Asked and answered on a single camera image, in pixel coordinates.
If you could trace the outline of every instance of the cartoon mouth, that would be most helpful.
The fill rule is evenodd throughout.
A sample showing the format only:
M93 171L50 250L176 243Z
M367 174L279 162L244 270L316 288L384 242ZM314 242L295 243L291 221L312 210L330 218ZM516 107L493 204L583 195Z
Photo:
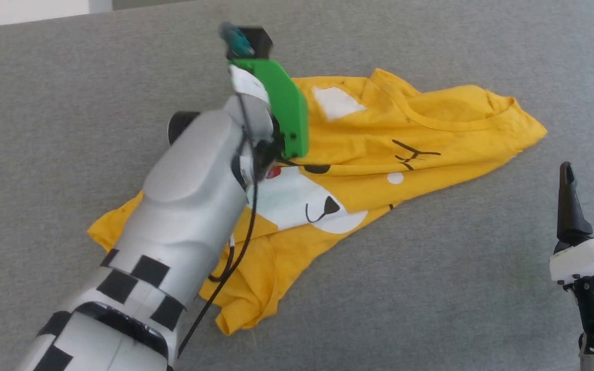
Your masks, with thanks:
M325 207L323 209L323 213L315 221L312 221L311 218L309 218L309 216L308 216L308 204L306 204L306 209L304 210L304 213L306 213L306 220L309 223L315 223L316 221L319 221L320 219L324 218L325 216L327 216L329 214L336 213L339 210L340 210L339 204L337 204L336 201L332 197L327 196L327 199L325 200Z

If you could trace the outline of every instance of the yellow fabric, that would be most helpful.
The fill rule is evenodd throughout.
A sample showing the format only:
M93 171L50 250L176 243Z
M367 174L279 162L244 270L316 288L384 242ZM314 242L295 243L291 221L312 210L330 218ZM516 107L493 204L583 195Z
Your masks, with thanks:
M547 134L514 98L476 86L420 93L382 70L370 78L295 82L308 101L310 124L309 153L296 162L309 166L288 164L260 185L253 239L214 301L227 335L276 314L278 301L318 255L394 205L482 176ZM102 216L89 234L111 249L141 198ZM240 243L249 218L246 209L234 232ZM225 249L216 274L227 256ZM200 295L208 298L216 286L205 282Z

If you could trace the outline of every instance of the cartoon face print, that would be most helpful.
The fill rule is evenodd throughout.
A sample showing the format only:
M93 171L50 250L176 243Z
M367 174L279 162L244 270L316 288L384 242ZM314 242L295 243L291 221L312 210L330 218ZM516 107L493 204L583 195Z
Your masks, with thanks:
M409 162L411 160L423 160L423 158L419 158L419 155L434 155L434 156L441 156L441 153L439 152L422 152L420 150L417 150L413 147L410 147L408 145L406 145L405 143L402 143L401 141L396 141L395 139L392 140L395 144L397 144L398 146L401 146L402 148L404 148L405 150L408 150L409 152L411 152L411 156L410 157L400 157L398 155L396 155L395 157L400 160L400 163L405 165L405 167L407 167L408 170L413 171L414 167L411 166L411 164L409 164Z
M350 232L367 211L349 214L342 203L320 184L300 173L297 166L276 167L258 185L257 213L279 230L311 225L329 233ZM252 202L253 186L247 196Z

